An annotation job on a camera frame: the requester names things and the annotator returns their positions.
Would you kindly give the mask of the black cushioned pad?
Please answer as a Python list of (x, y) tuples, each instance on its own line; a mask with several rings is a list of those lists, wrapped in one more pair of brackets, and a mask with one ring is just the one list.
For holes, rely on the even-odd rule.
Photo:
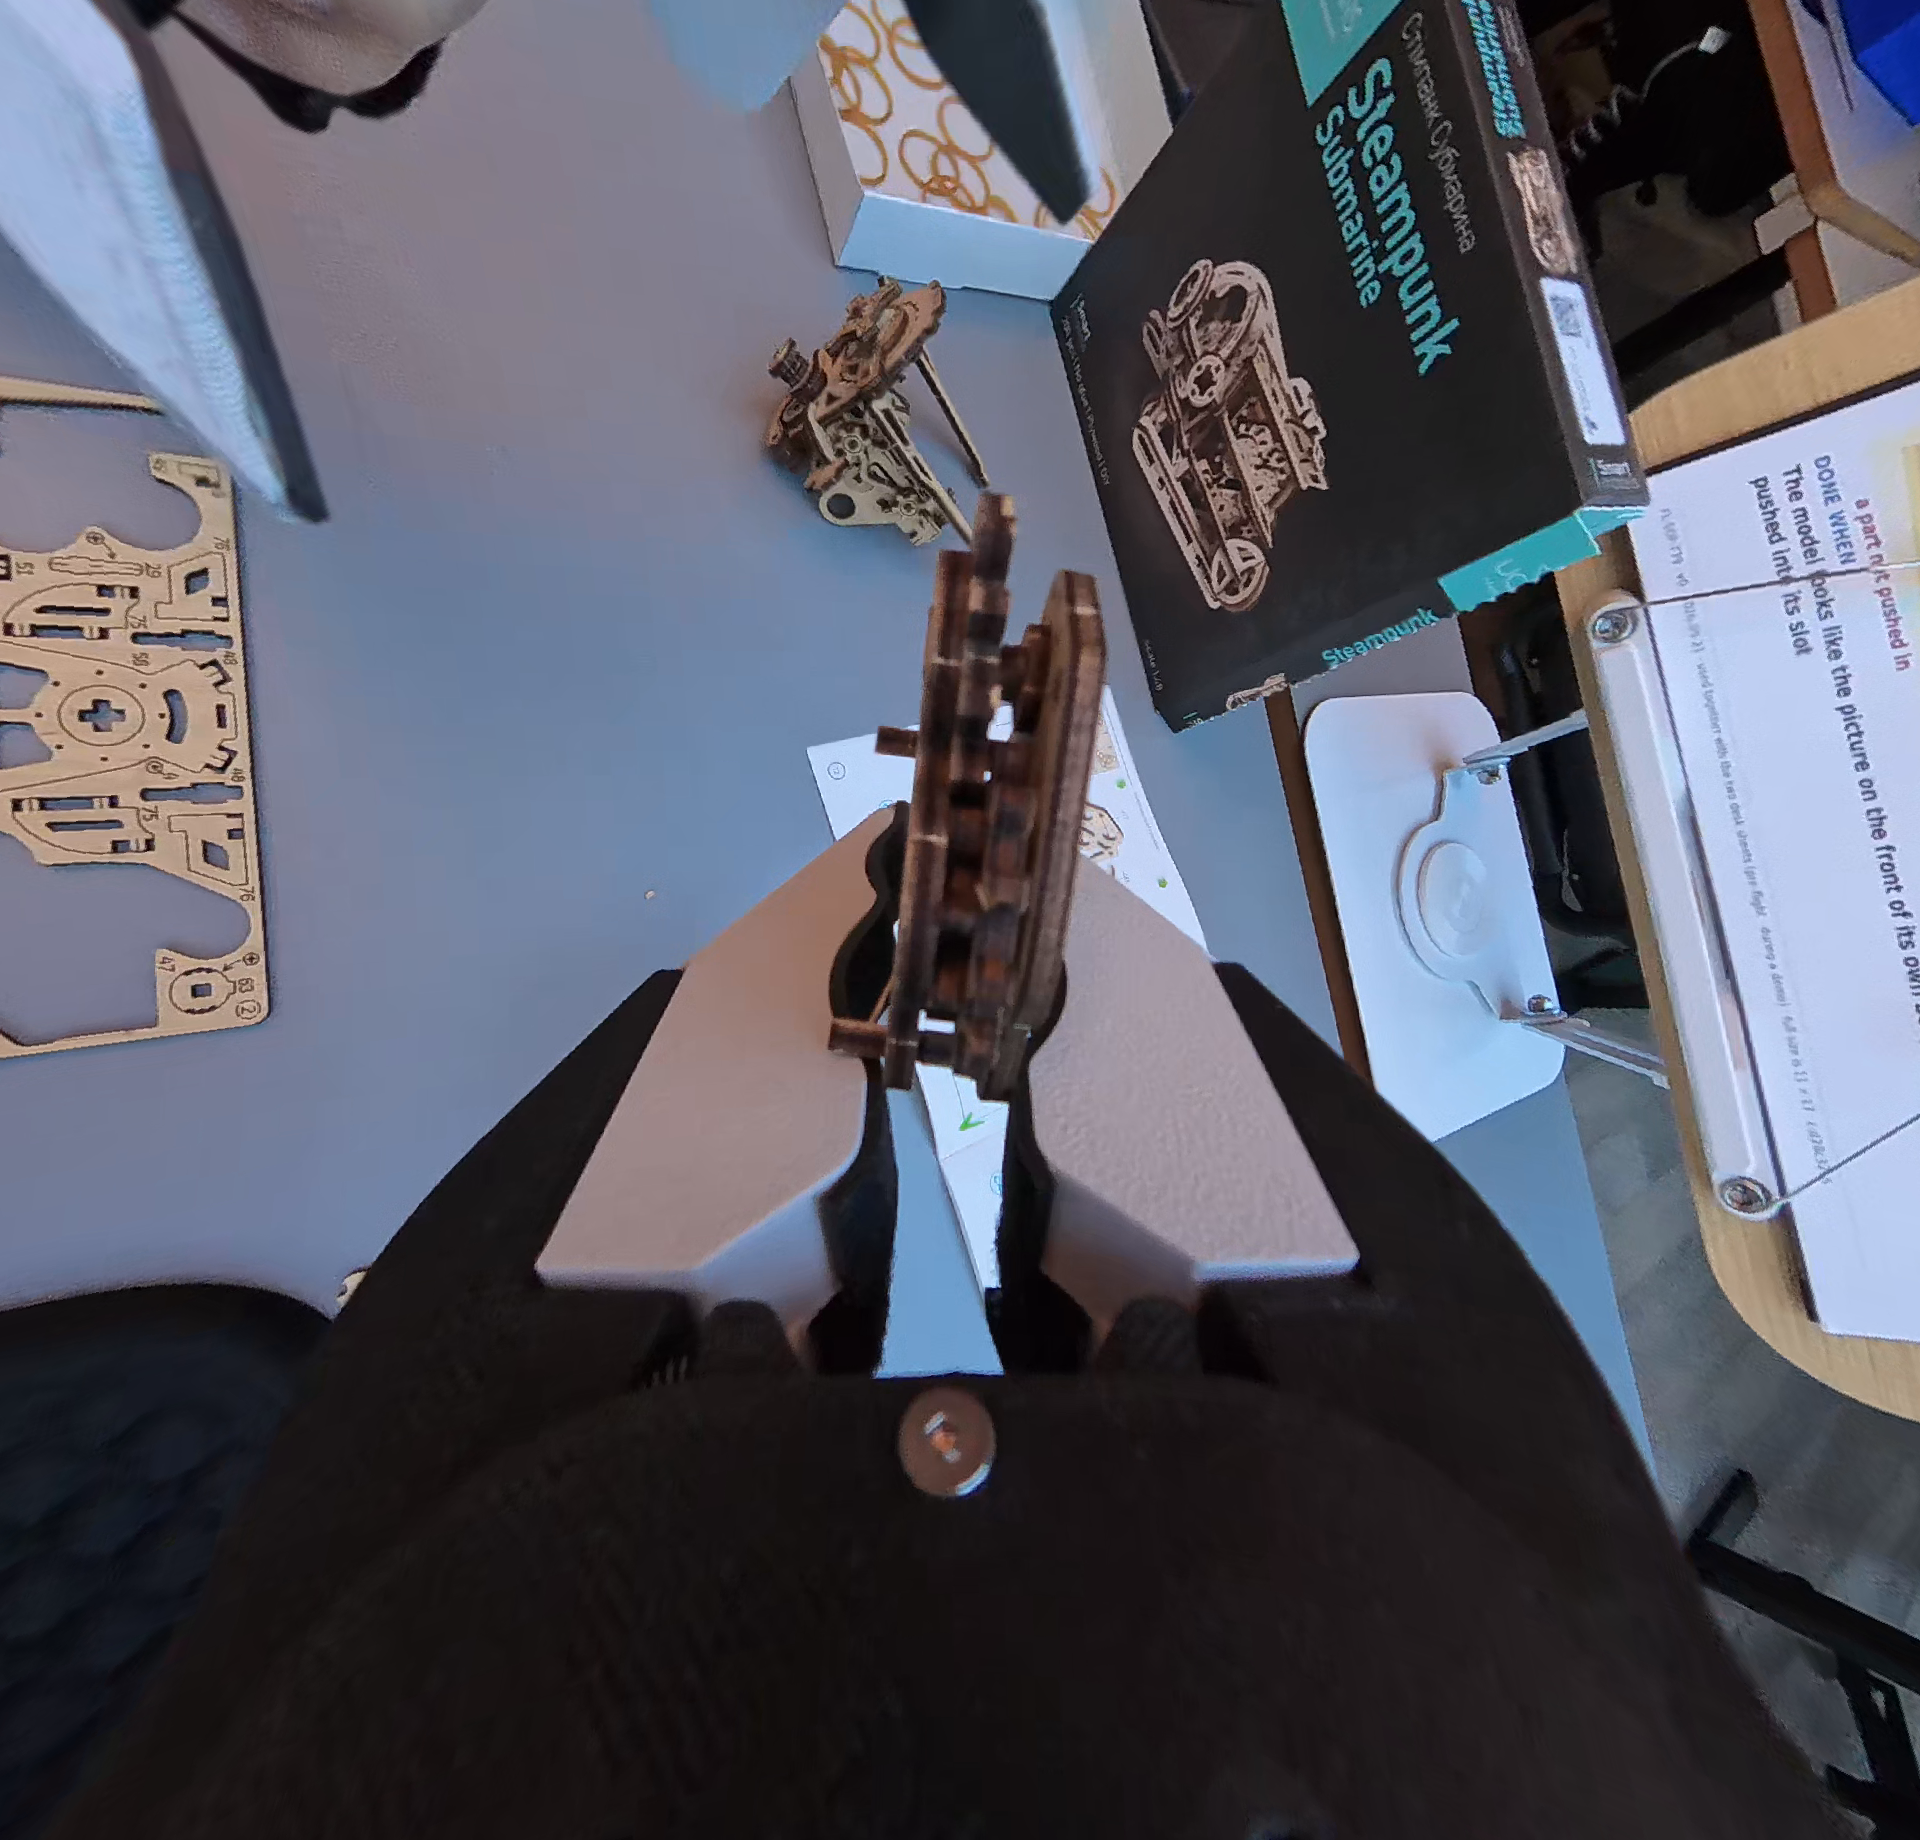
[(1, 1834), (42, 1835), (194, 1608), (329, 1320), (144, 1285), (1, 1312)]

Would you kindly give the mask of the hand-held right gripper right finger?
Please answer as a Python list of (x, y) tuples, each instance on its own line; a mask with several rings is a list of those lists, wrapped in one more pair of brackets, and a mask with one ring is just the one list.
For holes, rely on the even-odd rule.
[(1207, 949), (1080, 861), (1064, 979), (1004, 1124), (1003, 1364), (1072, 1374), (1139, 1301), (1356, 1271)]

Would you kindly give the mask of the laser-cut wooden parts sheet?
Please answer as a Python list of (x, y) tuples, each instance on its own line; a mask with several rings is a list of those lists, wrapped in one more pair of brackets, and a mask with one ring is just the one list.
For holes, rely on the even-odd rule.
[(5, 1032), (5, 1058), (253, 1029), (269, 1016), (266, 883), (233, 484), (221, 460), (148, 457), (197, 512), (165, 551), (86, 527), (1, 555), (5, 667), (37, 676), (5, 724), (42, 758), (1, 774), (5, 840), (37, 868), (146, 868), (239, 909), (226, 953), (159, 945), (156, 1016), (76, 1036)]

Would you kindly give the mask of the white cardboard box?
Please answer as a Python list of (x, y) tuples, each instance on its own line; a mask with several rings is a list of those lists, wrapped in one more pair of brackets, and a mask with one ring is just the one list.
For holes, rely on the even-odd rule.
[[(1118, 0), (1044, 2), (1064, 29), (1067, 86), (1092, 146), (1092, 195), (1095, 172), (1110, 164), (1121, 206), (1168, 132), (1145, 37), (1118, 25)], [(996, 292), (1041, 301), (1060, 292), (1099, 235), (1087, 243), (1069, 232), (1044, 233), (898, 196), (866, 195), (841, 156), (824, 83), (802, 74), (811, 68), (815, 51), (791, 78), (789, 89), (837, 267), (890, 275), (902, 282), (937, 281), (949, 292)]]

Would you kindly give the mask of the long wooden table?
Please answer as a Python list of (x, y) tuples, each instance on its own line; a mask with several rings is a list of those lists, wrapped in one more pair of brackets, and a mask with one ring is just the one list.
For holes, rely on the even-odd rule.
[(1790, 173), (1754, 220), (1785, 260), (1798, 321), (1915, 276), (1918, 130), (1859, 73), (1836, 0), (1744, 0), (1781, 117)]

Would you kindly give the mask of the wooden gear assembly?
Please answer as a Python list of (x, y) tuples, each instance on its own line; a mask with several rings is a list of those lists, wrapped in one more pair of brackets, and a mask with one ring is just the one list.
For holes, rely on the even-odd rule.
[(1064, 999), (1107, 647), (1095, 581), (1076, 572), (1009, 637), (1015, 532), (1014, 501), (982, 494), (971, 543), (935, 567), (919, 720), (877, 735), (915, 768), (892, 976), (875, 1012), (834, 1016), (830, 1048), (887, 1089), (937, 1067), (1004, 1101)]

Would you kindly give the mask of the small wooden mechanical model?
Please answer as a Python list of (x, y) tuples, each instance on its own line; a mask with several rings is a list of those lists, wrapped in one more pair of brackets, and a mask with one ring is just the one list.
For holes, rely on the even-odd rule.
[(971, 543), (971, 523), (935, 475), (910, 433), (902, 391), (917, 372), (947, 421), (976, 489), (989, 484), (972, 433), (929, 357), (947, 314), (947, 292), (915, 289), (884, 275), (857, 293), (837, 330), (815, 352), (785, 340), (770, 360), (782, 399), (765, 431), (765, 452), (802, 479), (824, 523), (890, 527), (925, 547), (945, 532)]

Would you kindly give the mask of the task instruction sheet on stand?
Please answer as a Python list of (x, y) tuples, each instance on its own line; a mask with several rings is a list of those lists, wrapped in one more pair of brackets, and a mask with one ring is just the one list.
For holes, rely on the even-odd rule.
[[(1918, 365), (1918, 282), (1880, 292), (1829, 316), (1814, 316), (1651, 396), (1632, 413), (1646, 466), (1670, 466), (1738, 440), (1859, 396), (1904, 385)], [(1650, 1032), (1674, 1113), (1692, 1239), (1722, 1301), (1779, 1359), (1841, 1399), (1898, 1421), (1918, 1419), (1913, 1342), (1849, 1339), (1821, 1330), (1806, 1307), (1791, 1234), (1781, 1220), (1740, 1223), (1719, 1198), (1692, 1076), (1676, 1025), (1667, 956), (1648, 903), (1629, 788), (1620, 768), (1617, 724), (1600, 701), (1591, 616), (1636, 594), (1636, 569), (1624, 533), (1606, 533), (1600, 552), (1556, 573), (1561, 626), (1574, 662), (1582, 708), (1596, 761), (1606, 827), (1627, 896), (1629, 923), (1650, 1001)]]

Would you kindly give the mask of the black puzzle kit box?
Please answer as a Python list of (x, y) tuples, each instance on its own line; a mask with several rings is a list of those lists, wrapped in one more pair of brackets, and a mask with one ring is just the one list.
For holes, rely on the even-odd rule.
[(1515, 0), (1253, 2), (1049, 316), (1177, 733), (1650, 501)]

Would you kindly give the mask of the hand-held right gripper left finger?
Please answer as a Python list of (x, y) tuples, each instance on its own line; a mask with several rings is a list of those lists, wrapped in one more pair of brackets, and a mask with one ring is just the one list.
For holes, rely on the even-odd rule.
[(890, 1098), (830, 1031), (894, 827), (869, 813), (689, 957), (536, 1260), (544, 1287), (669, 1294), (697, 1317), (755, 1302), (804, 1364), (877, 1374)]

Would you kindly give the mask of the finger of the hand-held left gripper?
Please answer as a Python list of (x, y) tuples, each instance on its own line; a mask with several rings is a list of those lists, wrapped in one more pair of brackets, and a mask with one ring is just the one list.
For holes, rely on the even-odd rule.
[(1, 0), (1, 230), (140, 390), (327, 517), (269, 321), (155, 43), (180, 0)]
[[(929, 63), (1059, 220), (1092, 195), (1092, 146), (1040, 0), (899, 0)], [(765, 104), (846, 0), (650, 0), (675, 63), (711, 97)]]

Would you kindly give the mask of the white instruction booklet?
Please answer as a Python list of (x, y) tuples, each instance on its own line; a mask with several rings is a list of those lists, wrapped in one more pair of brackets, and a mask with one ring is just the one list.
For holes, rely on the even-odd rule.
[[(875, 733), (815, 744), (806, 749), (806, 758), (834, 837), (849, 836), (866, 817), (887, 812), (910, 797), (910, 763), (880, 753)], [(1081, 859), (1116, 879), (1189, 941), (1204, 941), (1201, 923), (1139, 784), (1110, 689), (1099, 697), (1092, 772), (1078, 847)], [(917, 1091), (974, 1284), (987, 1294), (999, 1287), (996, 1234), (1003, 1212), (1006, 1107), (987, 1101), (969, 1077), (929, 1065), (917, 1069)]]

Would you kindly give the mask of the printed instruction sheet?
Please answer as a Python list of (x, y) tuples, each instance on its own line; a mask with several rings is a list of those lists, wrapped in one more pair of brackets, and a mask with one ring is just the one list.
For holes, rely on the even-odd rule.
[(1918, 1335), (1915, 377), (1670, 466), (1632, 527), (1771, 1189), (1821, 1330)]

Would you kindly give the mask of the pile of tan rubber bands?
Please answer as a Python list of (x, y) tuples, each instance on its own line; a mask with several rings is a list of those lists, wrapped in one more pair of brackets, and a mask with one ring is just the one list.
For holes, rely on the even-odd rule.
[(1087, 243), (1116, 213), (1116, 173), (1101, 164), (1095, 195), (1073, 220), (1057, 220), (937, 68), (902, 0), (846, 0), (802, 74), (824, 83), (841, 156), (866, 195)]

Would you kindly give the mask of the grey desk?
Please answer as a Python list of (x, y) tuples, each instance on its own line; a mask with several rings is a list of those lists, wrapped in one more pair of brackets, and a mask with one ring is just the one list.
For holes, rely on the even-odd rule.
[[(5, 1309), (331, 1309), (636, 985), (826, 848), (807, 746), (915, 717), (935, 551), (826, 530), (760, 447), (772, 352), (861, 281), (791, 98), (702, 97), (651, 15), (488, 0), (415, 104), (320, 134), (156, 33), (329, 518), (237, 494), (269, 1016), (5, 1060)], [(1336, 1046), (1267, 717), (1156, 717), (1045, 306), (956, 292), (931, 356), (1018, 504), (1015, 620), (1097, 578), (1213, 956)]]

